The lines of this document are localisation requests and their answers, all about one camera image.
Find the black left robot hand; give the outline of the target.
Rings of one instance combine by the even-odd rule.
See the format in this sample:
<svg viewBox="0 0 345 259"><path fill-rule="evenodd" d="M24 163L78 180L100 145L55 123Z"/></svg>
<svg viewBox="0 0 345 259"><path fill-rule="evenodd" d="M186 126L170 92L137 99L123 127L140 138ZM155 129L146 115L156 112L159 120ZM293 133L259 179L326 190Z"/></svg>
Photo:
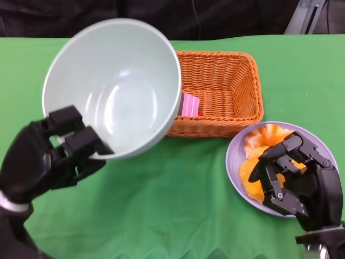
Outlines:
<svg viewBox="0 0 345 259"><path fill-rule="evenodd" d="M113 154L74 106L53 111L23 127L1 166L1 192L13 203L29 203L51 189L75 186L105 164L91 155Z"/></svg>

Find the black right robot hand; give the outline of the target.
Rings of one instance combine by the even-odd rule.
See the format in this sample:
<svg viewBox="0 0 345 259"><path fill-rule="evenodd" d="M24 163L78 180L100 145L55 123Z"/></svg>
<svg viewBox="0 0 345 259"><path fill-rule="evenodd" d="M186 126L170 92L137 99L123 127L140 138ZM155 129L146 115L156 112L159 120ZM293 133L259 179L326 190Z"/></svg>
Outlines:
<svg viewBox="0 0 345 259"><path fill-rule="evenodd" d="M260 181L263 205L294 215L305 231L338 227L343 194L337 169L298 131L266 149L249 176Z"/></svg>

